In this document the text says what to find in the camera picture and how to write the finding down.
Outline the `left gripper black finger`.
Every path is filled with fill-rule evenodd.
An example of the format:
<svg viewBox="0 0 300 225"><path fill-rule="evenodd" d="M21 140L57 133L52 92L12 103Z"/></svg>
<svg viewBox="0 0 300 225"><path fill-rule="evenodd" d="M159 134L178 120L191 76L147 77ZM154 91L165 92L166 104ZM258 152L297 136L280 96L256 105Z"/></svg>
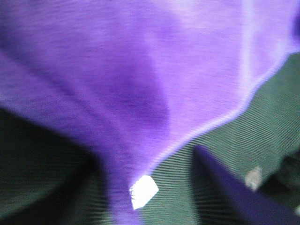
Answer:
<svg viewBox="0 0 300 225"><path fill-rule="evenodd" d="M224 194L234 211L249 225L298 225L300 217L265 194L252 191L230 173L201 145L194 153L214 185Z"/></svg>

